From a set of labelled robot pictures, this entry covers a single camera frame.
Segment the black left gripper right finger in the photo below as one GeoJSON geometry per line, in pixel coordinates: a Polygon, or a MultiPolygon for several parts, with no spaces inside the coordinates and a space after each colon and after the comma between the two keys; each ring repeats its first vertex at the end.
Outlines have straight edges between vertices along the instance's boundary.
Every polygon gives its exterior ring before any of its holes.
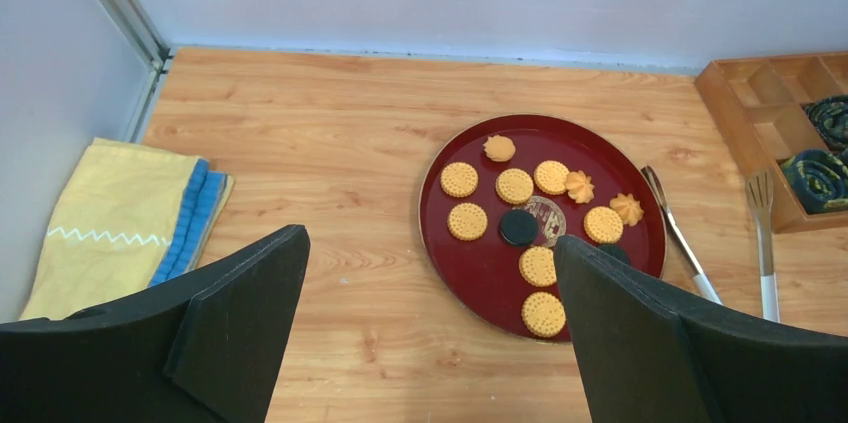
{"type": "Polygon", "coordinates": [[[595,422],[843,422],[847,340],[713,303],[584,240],[555,246],[595,422]]]}

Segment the black sandwich cookie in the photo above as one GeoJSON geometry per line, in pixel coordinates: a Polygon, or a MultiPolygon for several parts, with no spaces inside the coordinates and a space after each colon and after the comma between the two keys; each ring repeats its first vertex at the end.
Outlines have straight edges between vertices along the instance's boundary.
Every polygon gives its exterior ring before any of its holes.
{"type": "Polygon", "coordinates": [[[627,253],[617,244],[599,244],[597,249],[604,252],[605,254],[615,258],[616,260],[630,266],[631,260],[627,253]]]}
{"type": "Polygon", "coordinates": [[[524,209],[511,209],[501,218],[499,232],[506,243],[515,247],[530,246],[539,234],[536,217],[524,209]]]}

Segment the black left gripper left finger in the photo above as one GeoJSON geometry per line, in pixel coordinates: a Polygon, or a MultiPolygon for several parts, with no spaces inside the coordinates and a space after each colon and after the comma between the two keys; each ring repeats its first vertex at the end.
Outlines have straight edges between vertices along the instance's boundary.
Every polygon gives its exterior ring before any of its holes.
{"type": "Polygon", "coordinates": [[[1,327],[5,422],[262,422],[310,254],[285,226],[71,316],[1,327]]]}

